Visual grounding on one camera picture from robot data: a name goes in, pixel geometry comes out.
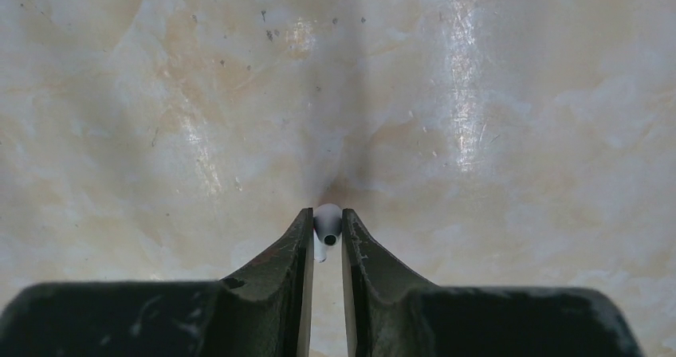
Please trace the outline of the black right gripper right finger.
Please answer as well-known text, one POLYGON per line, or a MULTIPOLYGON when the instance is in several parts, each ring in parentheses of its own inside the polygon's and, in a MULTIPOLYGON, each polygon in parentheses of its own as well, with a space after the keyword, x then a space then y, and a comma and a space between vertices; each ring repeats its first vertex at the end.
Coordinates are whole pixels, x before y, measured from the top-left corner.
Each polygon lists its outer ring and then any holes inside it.
POLYGON ((590 288, 441 286, 342 213, 351 356, 640 356, 620 309, 590 288))

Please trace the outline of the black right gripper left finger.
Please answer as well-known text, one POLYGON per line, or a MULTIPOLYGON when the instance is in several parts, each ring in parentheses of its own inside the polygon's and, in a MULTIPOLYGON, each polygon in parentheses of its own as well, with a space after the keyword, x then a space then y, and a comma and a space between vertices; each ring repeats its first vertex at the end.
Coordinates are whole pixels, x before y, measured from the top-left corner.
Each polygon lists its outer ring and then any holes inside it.
POLYGON ((1 315, 4 356, 306 356, 312 210, 219 280, 47 282, 1 315))

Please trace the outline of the white stem earbud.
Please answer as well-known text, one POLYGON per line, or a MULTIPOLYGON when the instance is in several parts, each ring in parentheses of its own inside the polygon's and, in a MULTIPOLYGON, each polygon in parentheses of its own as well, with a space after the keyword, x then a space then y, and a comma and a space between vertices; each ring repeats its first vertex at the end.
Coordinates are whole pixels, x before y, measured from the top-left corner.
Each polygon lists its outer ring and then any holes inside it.
POLYGON ((316 262, 324 262, 328 251, 340 240, 341 221, 342 209, 336 204, 326 203, 313 211, 313 247, 316 262))

